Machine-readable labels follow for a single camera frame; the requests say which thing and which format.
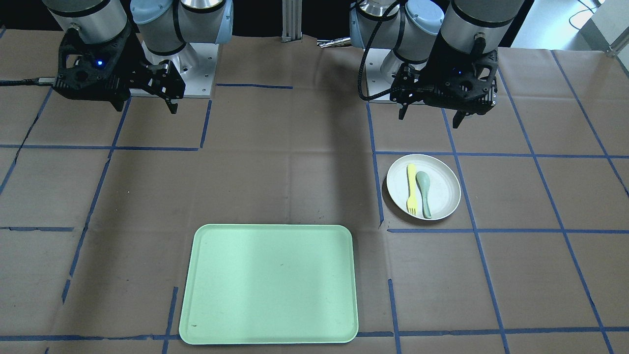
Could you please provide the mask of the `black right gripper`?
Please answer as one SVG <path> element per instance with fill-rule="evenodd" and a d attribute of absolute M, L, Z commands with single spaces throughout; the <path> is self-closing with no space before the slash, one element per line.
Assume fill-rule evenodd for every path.
<path fill-rule="evenodd" d="M 173 61 L 150 63 L 131 29 L 103 43 L 86 43 L 78 29 L 68 29 L 52 87 L 67 99 L 111 101 L 117 112 L 123 112 L 131 90 L 140 89 L 162 98 L 175 115 L 186 83 Z"/>

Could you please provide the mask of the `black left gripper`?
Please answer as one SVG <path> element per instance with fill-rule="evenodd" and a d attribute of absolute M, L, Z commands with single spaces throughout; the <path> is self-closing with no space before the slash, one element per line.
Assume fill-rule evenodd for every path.
<path fill-rule="evenodd" d="M 467 115 L 485 115 L 492 107 L 483 84 L 481 70 L 490 70 L 489 79 L 496 78 L 498 52 L 492 50 L 464 63 L 425 65 L 421 70 L 403 62 L 391 85 L 390 99 L 399 107 L 399 119 L 406 116 L 407 106 L 422 102 L 430 107 L 455 110 L 452 128 L 458 129 Z"/>

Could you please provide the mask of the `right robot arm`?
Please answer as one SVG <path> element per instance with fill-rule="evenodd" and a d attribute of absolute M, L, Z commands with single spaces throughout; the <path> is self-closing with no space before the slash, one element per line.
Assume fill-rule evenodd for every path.
<path fill-rule="evenodd" d="M 233 33 L 231 0 L 46 0 L 64 29 L 54 78 L 38 79 L 67 99 L 103 101 L 121 112 L 135 96 L 209 98 L 219 46 Z"/>

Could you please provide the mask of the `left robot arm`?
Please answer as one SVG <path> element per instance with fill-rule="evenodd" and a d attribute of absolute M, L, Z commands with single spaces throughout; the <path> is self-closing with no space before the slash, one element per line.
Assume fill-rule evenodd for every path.
<path fill-rule="evenodd" d="M 359 98 L 387 96 L 399 119 L 417 102 L 454 110 L 454 129 L 496 105 L 497 47 L 523 6 L 521 0 L 358 0 L 350 8 L 350 40 L 364 50 Z M 365 94 L 363 72 L 371 49 L 389 50 L 390 87 Z"/>

